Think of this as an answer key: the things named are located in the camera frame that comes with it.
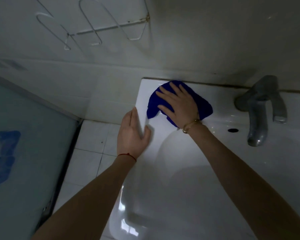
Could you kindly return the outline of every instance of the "blue sticker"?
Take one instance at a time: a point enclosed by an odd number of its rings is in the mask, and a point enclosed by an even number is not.
[[[14,149],[16,148],[21,133],[14,131],[0,131],[0,184],[6,181],[14,164]]]

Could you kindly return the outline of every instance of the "hand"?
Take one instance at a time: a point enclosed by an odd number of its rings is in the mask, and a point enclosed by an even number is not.
[[[158,105],[158,108],[169,116],[177,127],[182,129],[185,125],[199,119],[198,107],[192,96],[181,84],[178,88],[175,84],[170,82],[170,86],[176,94],[167,91],[162,86],[160,87],[162,93],[156,91],[156,94],[172,106],[174,113],[163,105]]]
[[[144,128],[144,136],[140,138],[138,121],[138,111],[136,107],[123,117],[118,134],[117,155],[129,153],[137,159],[148,146],[151,130],[146,125]]]

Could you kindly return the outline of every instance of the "bracelet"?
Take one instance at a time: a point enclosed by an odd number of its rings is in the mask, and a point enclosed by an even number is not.
[[[197,123],[202,124],[201,120],[198,120],[198,119],[196,119],[195,121],[192,121],[188,124],[185,124],[183,129],[182,129],[182,132],[185,133],[185,134],[188,134],[188,130],[191,128],[191,126],[193,126],[194,124],[197,124]]]
[[[117,155],[117,157],[118,157],[118,156],[121,156],[121,155],[127,155],[127,156],[130,156],[130,157],[132,157],[132,158],[137,162],[137,160],[134,158],[134,156],[130,155],[129,153],[122,153],[122,154]]]

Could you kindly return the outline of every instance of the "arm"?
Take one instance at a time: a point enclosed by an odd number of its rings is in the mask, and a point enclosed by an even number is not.
[[[136,108],[121,123],[117,153],[138,158],[148,146],[151,130],[141,139],[137,130]],[[100,239],[121,186],[135,160],[118,156],[114,163],[57,210],[33,235],[32,240]]]
[[[198,108],[191,95],[170,84],[176,95],[161,88],[157,95],[174,109],[159,105],[179,127],[198,119]],[[300,239],[300,217],[287,202],[251,167],[223,145],[202,124],[188,133],[206,156],[224,190],[259,239]]]

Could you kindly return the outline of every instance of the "cleaning cloth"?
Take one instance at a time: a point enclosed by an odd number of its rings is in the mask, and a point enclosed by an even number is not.
[[[191,88],[189,88],[186,84],[184,84],[182,81],[177,81],[177,80],[173,80],[172,81],[177,87],[179,87],[179,85],[181,84],[185,90],[193,97],[194,101],[196,102],[197,106],[198,106],[198,111],[199,111],[199,118],[200,120],[203,120],[204,118],[208,117],[209,115],[211,115],[213,113],[212,111],[212,106],[209,104],[209,102],[207,100],[205,100],[204,98],[202,98],[201,96],[199,96],[198,94],[196,94]],[[169,84],[170,82],[167,82],[165,84],[163,84],[162,86],[168,90],[169,92],[172,92],[174,94],[176,94],[174,92],[174,90],[172,89],[172,87]],[[159,108],[158,105],[164,105],[165,107],[167,107],[168,109],[170,109],[172,112],[174,112],[172,106],[170,104],[168,104],[168,102],[166,102],[164,99],[158,97],[156,95],[156,91],[161,92],[161,90],[159,88],[157,88],[152,95],[150,96],[149,99],[149,103],[148,103],[148,110],[147,110],[147,117],[148,119],[151,119],[153,117],[155,117],[157,115],[157,113],[159,112]],[[175,127],[176,124],[167,116],[167,120],[174,125]]]

